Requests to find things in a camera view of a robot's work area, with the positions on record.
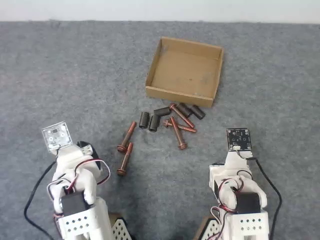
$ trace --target copper bolt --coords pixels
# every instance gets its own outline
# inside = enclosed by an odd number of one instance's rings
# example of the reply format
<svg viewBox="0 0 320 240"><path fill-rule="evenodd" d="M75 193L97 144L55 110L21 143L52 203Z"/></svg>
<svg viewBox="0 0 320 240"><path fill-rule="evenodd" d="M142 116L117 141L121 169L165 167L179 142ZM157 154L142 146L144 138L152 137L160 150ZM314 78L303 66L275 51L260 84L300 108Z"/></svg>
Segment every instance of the copper bolt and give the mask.
<svg viewBox="0 0 320 240"><path fill-rule="evenodd" d="M127 151L127 144L132 136L132 134L134 133L135 127L136 127L137 123L135 121L133 121L131 123L131 126L128 129L128 132L126 133L122 143L118 146L116 146L116 149L120 152L120 153L125 153Z"/></svg>
<svg viewBox="0 0 320 240"><path fill-rule="evenodd" d="M168 126L172 127L172 123L170 122L169 119L164 120L163 124L164 124L164 126L166 128ZM197 132L196 129L193 129L193 128L190 128L190 127L187 127L187 126L183 126L183 125L180 125L180 124L177 124L177 126L178 126L179 129L187 131L187 132L190 132L190 133L196 133Z"/></svg>
<svg viewBox="0 0 320 240"><path fill-rule="evenodd" d="M132 142L129 142L128 149L121 163L121 167L118 168L118 170L116 171L116 174L118 174L119 176L125 176L127 174L126 168L127 168L130 154L132 152L133 147L134 147L134 144Z"/></svg>
<svg viewBox="0 0 320 240"><path fill-rule="evenodd" d="M176 105L174 103L171 103L169 108L173 110L180 118L182 118L182 120L185 121L185 123L188 124L190 128L195 128L195 125L176 108Z"/></svg>
<svg viewBox="0 0 320 240"><path fill-rule="evenodd" d="M184 139L182 138L181 132L180 132L180 130L179 130L179 128L178 128L178 125L177 125L177 123L176 123L176 120L175 120L175 118L174 118L173 116L170 117L170 121L171 121L171 123L172 123L172 127L173 127L173 129L174 129L174 133L175 133L175 135L176 135L176 138L178 139L178 142L179 142L178 148L179 148L180 150L183 150L183 149L185 149L188 145L185 143Z"/></svg>

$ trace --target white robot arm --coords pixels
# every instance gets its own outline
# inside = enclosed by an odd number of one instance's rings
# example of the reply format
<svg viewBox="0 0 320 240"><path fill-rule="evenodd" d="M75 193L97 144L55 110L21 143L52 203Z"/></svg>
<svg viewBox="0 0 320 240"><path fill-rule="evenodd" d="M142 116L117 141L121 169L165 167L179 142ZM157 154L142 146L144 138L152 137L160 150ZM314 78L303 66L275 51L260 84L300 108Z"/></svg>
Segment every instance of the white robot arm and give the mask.
<svg viewBox="0 0 320 240"><path fill-rule="evenodd" d="M269 220L264 210L267 195L253 181L253 175L247 164L249 160L258 160L252 156L251 140L247 128L227 129L228 154L224 164L209 166L209 187L213 190L219 206L211 208L212 225L208 224L201 240L268 240ZM263 172L272 187L269 178ZM281 206L279 195L278 214Z"/></svg>
<svg viewBox="0 0 320 240"><path fill-rule="evenodd" d="M111 226L106 202L97 197L97 185L110 178L108 165L98 157L93 158L98 155L90 144L83 147L72 144L65 122L46 127L42 133L48 150L56 155L56 170L47 185L47 193L53 202L54 221L61 237L64 240L115 240L123 235L124 239L131 240L122 219Z"/></svg>

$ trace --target black circuit board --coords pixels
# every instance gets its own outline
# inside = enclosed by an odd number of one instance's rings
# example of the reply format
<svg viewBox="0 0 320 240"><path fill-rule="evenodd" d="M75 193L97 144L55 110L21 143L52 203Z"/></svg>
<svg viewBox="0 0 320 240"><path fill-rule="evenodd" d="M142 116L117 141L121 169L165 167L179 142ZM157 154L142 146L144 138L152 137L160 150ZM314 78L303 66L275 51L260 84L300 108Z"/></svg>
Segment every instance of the black circuit board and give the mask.
<svg viewBox="0 0 320 240"><path fill-rule="evenodd" d="M234 146L240 146L239 151L251 151L251 139L248 128L227 128L226 138L228 140L229 152L236 151Z"/></svg>

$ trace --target open cardboard tray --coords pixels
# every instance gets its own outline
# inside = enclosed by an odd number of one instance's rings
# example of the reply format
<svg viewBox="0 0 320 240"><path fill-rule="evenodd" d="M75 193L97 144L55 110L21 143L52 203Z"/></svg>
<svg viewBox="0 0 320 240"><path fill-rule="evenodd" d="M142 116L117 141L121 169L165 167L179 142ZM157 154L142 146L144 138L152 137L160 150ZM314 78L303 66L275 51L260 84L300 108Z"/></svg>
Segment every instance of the open cardboard tray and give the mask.
<svg viewBox="0 0 320 240"><path fill-rule="evenodd" d="M223 56L220 46L162 37L146 78L147 96L211 107Z"/></svg>

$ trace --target white wall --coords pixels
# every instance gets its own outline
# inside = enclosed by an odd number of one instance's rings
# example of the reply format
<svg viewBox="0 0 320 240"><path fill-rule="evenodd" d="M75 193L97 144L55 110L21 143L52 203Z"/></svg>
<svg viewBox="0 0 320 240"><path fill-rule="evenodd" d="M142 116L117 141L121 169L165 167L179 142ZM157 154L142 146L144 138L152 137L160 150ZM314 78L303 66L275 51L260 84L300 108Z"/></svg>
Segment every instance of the white wall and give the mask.
<svg viewBox="0 0 320 240"><path fill-rule="evenodd" d="M0 0L0 21L320 23L319 0Z"/></svg>

